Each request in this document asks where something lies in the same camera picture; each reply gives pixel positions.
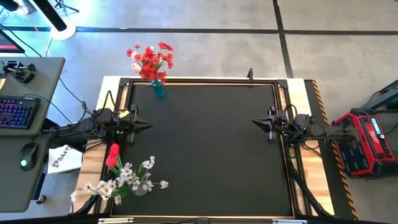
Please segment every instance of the computer mouse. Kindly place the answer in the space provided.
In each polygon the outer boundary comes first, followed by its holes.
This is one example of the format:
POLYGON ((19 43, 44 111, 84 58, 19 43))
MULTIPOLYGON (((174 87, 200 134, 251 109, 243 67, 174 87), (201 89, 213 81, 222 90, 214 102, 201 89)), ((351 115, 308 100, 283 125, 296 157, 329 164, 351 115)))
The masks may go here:
POLYGON ((19 166, 22 170, 28 171, 35 167, 38 150, 39 145, 33 142, 26 144, 21 149, 21 159, 19 160, 19 166))

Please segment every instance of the white paper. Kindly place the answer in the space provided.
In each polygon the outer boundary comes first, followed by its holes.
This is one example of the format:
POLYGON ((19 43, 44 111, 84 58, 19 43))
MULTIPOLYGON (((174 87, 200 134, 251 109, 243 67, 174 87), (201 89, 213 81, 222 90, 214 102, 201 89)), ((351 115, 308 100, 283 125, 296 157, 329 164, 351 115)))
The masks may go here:
POLYGON ((47 173, 55 174, 81 168, 82 155, 83 153, 68 145, 50 149, 47 173))

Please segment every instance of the red power station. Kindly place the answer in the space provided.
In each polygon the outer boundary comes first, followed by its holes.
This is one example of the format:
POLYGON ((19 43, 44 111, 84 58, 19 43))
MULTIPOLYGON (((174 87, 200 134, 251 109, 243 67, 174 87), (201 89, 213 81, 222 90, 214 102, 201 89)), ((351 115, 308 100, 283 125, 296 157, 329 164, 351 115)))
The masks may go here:
POLYGON ((338 141, 345 171, 352 177, 393 174, 397 161, 373 110, 352 109, 334 124, 357 128, 360 142, 338 141))

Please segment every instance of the gray desk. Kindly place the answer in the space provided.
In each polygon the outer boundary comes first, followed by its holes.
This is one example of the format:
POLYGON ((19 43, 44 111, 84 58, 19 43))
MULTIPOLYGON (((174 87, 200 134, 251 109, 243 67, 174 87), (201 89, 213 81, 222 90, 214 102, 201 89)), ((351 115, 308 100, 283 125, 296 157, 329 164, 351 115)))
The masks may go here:
MULTIPOLYGON (((4 86, 0 90, 0 95, 4 96, 23 96, 25 94, 35 94, 51 101, 60 78, 64 58, 40 58, 40 57, 0 57, 0 60, 19 60, 22 64, 33 63, 36 66, 36 76, 28 83, 21 83, 15 78, 8 76, 4 86)), ((42 128, 45 115, 49 110, 49 102, 40 101, 34 121, 29 130, 0 129, 0 136, 33 136, 39 133, 42 128)))
MULTIPOLYGON (((0 57, 0 60, 3 62, 19 60, 24 65, 33 63, 37 69, 35 78, 28 84, 7 77, 0 95, 22 96, 32 93, 48 100, 52 99, 65 63, 64 58, 0 57)), ((22 147, 31 142, 33 136, 41 130, 48 108, 49 103, 41 100, 30 130, 0 129, 0 212, 26 211, 35 190, 41 189, 39 180, 44 171, 44 161, 48 152, 47 136, 38 136, 34 140, 39 144, 39 149, 37 162, 32 170, 21 170, 19 159, 22 147)))

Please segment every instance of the teal vase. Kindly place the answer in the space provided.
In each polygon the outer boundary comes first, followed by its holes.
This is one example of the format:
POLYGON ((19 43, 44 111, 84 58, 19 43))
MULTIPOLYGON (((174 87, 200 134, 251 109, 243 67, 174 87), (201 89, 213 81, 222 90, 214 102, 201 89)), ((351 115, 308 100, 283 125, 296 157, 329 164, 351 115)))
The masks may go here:
POLYGON ((164 87, 160 79, 156 81, 150 81, 152 87, 154 88, 155 96, 161 98, 165 95, 164 87))

